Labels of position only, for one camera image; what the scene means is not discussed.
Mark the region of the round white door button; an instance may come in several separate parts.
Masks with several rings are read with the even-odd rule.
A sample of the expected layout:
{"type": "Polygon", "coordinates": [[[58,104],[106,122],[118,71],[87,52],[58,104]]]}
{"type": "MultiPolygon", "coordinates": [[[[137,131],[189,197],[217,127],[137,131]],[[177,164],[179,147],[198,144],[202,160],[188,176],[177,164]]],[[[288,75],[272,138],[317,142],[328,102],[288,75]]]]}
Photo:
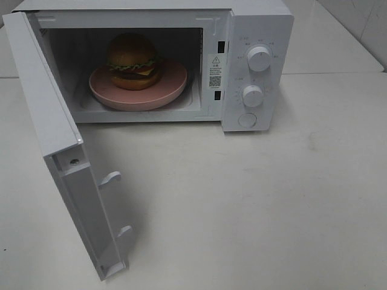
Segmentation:
{"type": "Polygon", "coordinates": [[[240,126],[244,127],[244,128],[251,128],[251,127],[254,127],[255,124],[257,122],[257,117],[255,114],[252,114],[252,113],[245,113],[245,114],[242,114],[239,118],[238,118],[238,123],[240,126]]]}

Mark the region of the pink round plate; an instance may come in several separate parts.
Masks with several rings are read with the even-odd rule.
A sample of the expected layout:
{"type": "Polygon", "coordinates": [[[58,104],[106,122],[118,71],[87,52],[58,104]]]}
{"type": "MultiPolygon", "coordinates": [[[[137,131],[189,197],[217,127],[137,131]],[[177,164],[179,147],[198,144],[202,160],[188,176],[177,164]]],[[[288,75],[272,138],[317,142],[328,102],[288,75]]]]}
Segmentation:
{"type": "Polygon", "coordinates": [[[109,69],[97,68],[89,77],[89,87],[103,105],[119,111],[150,111],[174,101],[185,89],[187,69],[179,62],[167,60],[161,66],[161,78],[139,91],[119,88],[110,80],[109,69]]]}

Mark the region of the toy burger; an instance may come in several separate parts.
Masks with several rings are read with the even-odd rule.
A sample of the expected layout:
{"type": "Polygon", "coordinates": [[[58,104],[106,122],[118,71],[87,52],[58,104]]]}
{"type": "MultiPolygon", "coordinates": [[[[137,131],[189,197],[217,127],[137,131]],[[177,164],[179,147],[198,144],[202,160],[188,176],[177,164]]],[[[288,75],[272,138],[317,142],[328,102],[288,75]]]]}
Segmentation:
{"type": "Polygon", "coordinates": [[[152,42],[137,33],[124,33],[110,41],[107,66],[112,83],[122,89],[139,91],[161,78],[162,59],[152,42]]]}

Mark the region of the white microwave door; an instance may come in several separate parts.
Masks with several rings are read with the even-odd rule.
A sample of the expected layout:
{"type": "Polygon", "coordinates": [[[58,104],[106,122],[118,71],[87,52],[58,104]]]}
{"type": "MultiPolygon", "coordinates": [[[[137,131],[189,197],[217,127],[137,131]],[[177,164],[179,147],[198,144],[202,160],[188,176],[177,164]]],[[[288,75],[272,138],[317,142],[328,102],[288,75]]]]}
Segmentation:
{"type": "Polygon", "coordinates": [[[111,172],[96,180],[37,17],[14,12],[3,20],[43,159],[100,280],[106,280],[126,265],[100,191],[121,174],[111,172]]]}

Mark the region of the white warning label sticker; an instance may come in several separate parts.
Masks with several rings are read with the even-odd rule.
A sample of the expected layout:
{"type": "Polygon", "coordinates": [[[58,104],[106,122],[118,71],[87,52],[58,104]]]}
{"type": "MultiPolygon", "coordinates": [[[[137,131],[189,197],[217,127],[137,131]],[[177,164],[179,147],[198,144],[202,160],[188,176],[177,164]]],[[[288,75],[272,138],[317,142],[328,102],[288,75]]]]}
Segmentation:
{"type": "Polygon", "coordinates": [[[224,68],[223,54],[209,54],[207,60],[207,84],[210,89],[218,89],[222,87],[224,68]]]}

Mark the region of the lower white timer knob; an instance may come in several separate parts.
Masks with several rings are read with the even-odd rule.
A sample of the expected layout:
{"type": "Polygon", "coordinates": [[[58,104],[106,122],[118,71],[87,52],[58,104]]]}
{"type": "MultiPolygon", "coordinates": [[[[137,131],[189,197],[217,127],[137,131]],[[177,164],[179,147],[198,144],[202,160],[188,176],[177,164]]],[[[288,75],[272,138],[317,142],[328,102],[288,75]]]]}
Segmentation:
{"type": "Polygon", "coordinates": [[[242,91],[242,101],[246,107],[255,108],[263,102],[264,93],[259,86],[246,86],[242,91]]]}

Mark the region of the white microwave oven body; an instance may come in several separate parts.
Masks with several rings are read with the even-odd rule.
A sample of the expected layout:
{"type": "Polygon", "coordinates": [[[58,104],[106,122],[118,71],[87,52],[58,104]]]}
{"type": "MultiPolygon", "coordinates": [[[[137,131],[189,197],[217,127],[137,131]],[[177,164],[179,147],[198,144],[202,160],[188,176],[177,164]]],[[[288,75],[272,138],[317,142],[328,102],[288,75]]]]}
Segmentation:
{"type": "Polygon", "coordinates": [[[93,31],[113,32],[114,36],[106,46],[106,56],[110,41],[120,34],[137,33],[147,38],[146,33],[156,28],[161,32],[177,31],[179,26],[197,28],[201,33],[201,61],[198,68],[189,69],[158,52],[161,66],[167,60],[179,62],[187,69],[188,77],[184,91],[174,101],[150,111],[119,111],[95,98],[89,87],[89,77],[97,68],[108,68],[107,57],[104,64],[88,74],[82,73],[79,79],[60,74],[67,92],[64,99],[75,124],[220,121],[226,132],[266,131],[269,128],[294,21],[282,1],[278,1],[276,8],[266,8],[257,15],[235,13],[229,8],[97,8],[95,2],[24,1],[12,13],[34,14],[44,34],[53,28],[70,31],[80,28],[85,30],[86,36],[93,31]],[[247,63],[247,52],[255,45],[265,45],[272,52],[271,65],[261,72],[252,71],[247,63]],[[216,53],[224,55],[223,85],[210,89],[207,60],[209,54],[216,53]],[[255,108],[246,107],[242,101],[242,91],[250,85],[259,86],[264,93],[263,102],[255,108]],[[239,125],[238,118],[245,113],[256,115],[254,127],[239,125]]]}

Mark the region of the upper white power knob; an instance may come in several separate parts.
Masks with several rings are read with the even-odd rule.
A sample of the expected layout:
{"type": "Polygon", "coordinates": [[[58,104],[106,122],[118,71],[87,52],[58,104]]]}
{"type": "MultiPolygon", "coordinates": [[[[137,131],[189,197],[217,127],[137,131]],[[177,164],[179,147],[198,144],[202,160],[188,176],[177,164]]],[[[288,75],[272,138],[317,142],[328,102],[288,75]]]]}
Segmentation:
{"type": "Polygon", "coordinates": [[[247,63],[254,72],[266,70],[272,62],[272,52],[265,45],[255,45],[247,52],[247,63]]]}

